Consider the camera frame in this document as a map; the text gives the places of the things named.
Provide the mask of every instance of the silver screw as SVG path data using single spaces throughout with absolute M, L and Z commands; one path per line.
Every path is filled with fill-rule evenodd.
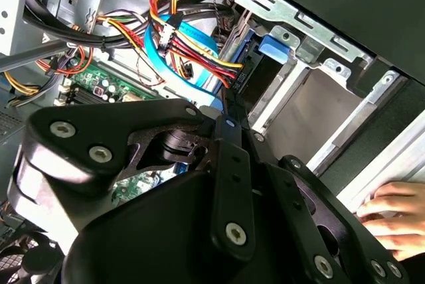
M 77 66 L 77 65 L 78 65 L 78 61 L 77 61 L 75 58 L 71 58 L 71 59 L 69 60 L 69 64 L 70 64 L 71 66 Z
M 301 164 L 296 161 L 295 159 L 291 160 L 291 164 L 296 168 L 296 169 L 300 169 L 301 168 Z
M 107 163 L 112 160 L 112 153 L 111 151 L 103 146 L 95 146 L 92 147 L 88 154 L 90 158 L 92 158 L 97 163 Z
M 397 266 L 395 266 L 393 263 L 391 263 L 389 261 L 386 264 L 388 265 L 388 267 L 392 271 L 392 274 L 394 274 L 395 276 L 397 276 L 399 279 L 402 278 L 401 271 L 398 269 Z
M 264 141 L 264 137 L 259 133 L 255 133 L 254 137 L 257 138 L 257 140 L 260 141 L 260 142 Z
M 246 243 L 246 233 L 239 224 L 233 222 L 227 224 L 226 235 L 237 246 L 243 246 Z
M 328 260 L 325 259 L 323 256 L 315 256 L 314 264 L 324 277 L 326 277 L 327 279 L 331 279 L 333 277 L 333 270 L 331 264 L 329 264 Z
M 197 111 L 194 110 L 193 108 L 188 107 L 188 108 L 186 108 L 186 111 L 191 116 L 196 116 L 197 115 Z
M 382 79 L 382 82 L 384 84 L 390 83 L 394 80 L 394 76 L 393 75 L 387 75 Z
M 65 121 L 56 121 L 50 125 L 50 132 L 60 138 L 70 138 L 75 135 L 76 130 L 70 123 Z
M 373 269 L 381 276 L 381 277 L 385 277 L 386 273 L 385 270 L 383 269 L 383 267 L 376 262 L 374 259 L 371 261 L 371 264 L 373 266 Z
M 227 124 L 231 127 L 234 127 L 234 123 L 231 120 L 226 120 Z

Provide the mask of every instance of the green circuit board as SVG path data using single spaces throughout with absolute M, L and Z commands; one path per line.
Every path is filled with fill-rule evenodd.
M 152 100 L 156 98 L 154 94 L 140 90 L 95 65 L 90 65 L 85 72 L 74 75 L 71 80 L 100 98 L 103 95 L 107 95 L 108 99 L 113 97 L 116 102 Z
M 118 206 L 161 184 L 157 172 L 146 172 L 117 182 L 112 193 L 112 204 Z

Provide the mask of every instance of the capacitor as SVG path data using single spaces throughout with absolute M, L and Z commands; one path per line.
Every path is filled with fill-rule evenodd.
M 114 85 L 110 85 L 109 87 L 108 87 L 108 91 L 110 92 L 110 93 L 115 93 L 115 91 L 117 90 L 117 88 L 114 86 Z
M 110 103 L 116 103 L 119 100 L 119 96 L 118 95 L 113 95 L 110 99 L 109 102 Z
M 107 88 L 109 86 L 109 80 L 102 80 L 102 86 Z

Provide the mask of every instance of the finger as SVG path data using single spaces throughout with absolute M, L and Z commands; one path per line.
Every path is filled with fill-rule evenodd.
M 376 238 L 386 249 L 396 251 L 425 251 L 425 236 L 404 234 L 401 236 L 377 236 Z
M 392 256 L 397 261 L 403 261 L 405 259 L 410 259 L 411 257 L 420 254 L 420 252 L 410 252 L 410 251 L 393 251 Z
M 385 211 L 414 213 L 418 208 L 418 199 L 415 196 L 381 196 L 363 204 L 357 210 L 357 215 L 362 217 Z
M 357 216 L 357 219 L 361 223 L 365 223 L 365 222 L 372 221 L 372 220 L 379 220 L 379 219 L 383 219 L 383 218 L 384 218 L 383 216 L 381 216 L 380 214 L 377 214 L 377 213 L 369 214 L 368 216 L 362 216 L 362 217 Z
M 401 218 L 387 218 L 367 221 L 363 225 L 374 236 L 397 236 L 403 234 L 425 236 L 423 217 L 403 216 Z
M 376 192 L 374 198 L 379 196 L 414 196 L 418 190 L 422 190 L 424 184 L 409 182 L 390 182 L 381 186 Z

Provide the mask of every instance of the hand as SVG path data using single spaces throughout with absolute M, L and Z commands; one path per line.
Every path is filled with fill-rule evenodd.
M 425 184 L 388 183 L 357 210 L 357 215 L 364 219 L 388 211 L 396 212 L 395 217 L 380 216 L 363 225 L 399 261 L 425 253 Z

